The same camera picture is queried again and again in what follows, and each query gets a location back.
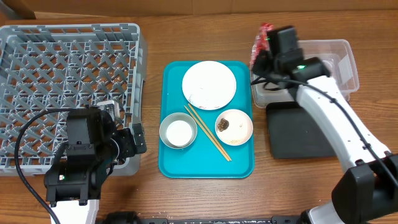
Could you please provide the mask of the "red snack wrapper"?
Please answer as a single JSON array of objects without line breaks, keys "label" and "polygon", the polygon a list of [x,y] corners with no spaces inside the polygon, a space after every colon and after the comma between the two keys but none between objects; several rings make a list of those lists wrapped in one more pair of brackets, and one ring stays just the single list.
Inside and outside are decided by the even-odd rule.
[{"label": "red snack wrapper", "polygon": [[260,51],[266,50],[269,51],[269,38],[267,33],[272,31],[274,26],[270,23],[263,23],[260,28],[258,35],[255,38],[254,45],[251,51],[251,61],[250,61],[250,68],[253,67],[256,57],[259,55]]}]

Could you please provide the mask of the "small white dish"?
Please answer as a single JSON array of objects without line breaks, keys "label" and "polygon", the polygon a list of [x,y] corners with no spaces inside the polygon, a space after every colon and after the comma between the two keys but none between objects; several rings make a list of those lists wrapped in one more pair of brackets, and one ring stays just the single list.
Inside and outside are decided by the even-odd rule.
[{"label": "small white dish", "polygon": [[243,111],[230,109],[222,112],[216,119],[215,131],[219,140],[230,146],[240,146],[252,136],[251,118]]}]

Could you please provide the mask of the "brown food lump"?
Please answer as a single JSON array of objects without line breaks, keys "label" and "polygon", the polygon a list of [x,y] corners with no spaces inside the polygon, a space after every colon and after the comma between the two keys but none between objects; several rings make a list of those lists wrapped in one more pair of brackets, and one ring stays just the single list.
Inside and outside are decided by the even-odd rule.
[{"label": "brown food lump", "polygon": [[219,132],[223,132],[227,130],[228,126],[229,126],[229,121],[226,120],[225,118],[221,118],[219,123],[217,124],[217,129]]}]

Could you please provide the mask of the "white cup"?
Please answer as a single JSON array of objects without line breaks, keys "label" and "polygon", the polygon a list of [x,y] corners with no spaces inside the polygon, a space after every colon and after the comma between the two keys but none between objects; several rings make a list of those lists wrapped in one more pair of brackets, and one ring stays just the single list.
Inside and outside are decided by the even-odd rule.
[{"label": "white cup", "polygon": [[193,131],[191,126],[187,122],[181,120],[172,122],[166,130],[168,141],[175,147],[186,146],[190,142],[192,134]]}]

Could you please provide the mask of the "pile of rice grains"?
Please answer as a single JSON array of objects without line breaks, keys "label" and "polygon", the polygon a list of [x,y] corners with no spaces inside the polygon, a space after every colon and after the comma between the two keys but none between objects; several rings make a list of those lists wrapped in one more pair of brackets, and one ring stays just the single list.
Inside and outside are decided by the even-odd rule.
[{"label": "pile of rice grains", "polygon": [[224,139],[230,144],[239,144],[246,136],[247,127],[245,124],[230,124],[227,130],[223,131]]}]

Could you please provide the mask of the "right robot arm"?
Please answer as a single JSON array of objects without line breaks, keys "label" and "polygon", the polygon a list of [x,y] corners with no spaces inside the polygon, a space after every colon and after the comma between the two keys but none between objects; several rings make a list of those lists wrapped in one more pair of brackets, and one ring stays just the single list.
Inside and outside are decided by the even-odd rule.
[{"label": "right robot arm", "polygon": [[331,202],[302,212],[298,223],[367,223],[397,212],[397,156],[365,127],[318,58],[305,59],[295,28],[264,23],[252,49],[251,83],[273,83],[315,120],[344,175]]}]

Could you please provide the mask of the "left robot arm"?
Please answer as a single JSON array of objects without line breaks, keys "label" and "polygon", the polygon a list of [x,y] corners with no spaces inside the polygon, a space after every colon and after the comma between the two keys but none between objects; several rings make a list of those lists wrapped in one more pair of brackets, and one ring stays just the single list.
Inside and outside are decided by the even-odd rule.
[{"label": "left robot arm", "polygon": [[67,141],[44,179],[52,223],[94,223],[102,185],[115,165],[146,152],[142,124],[118,129],[118,118],[112,101],[68,110]]}]

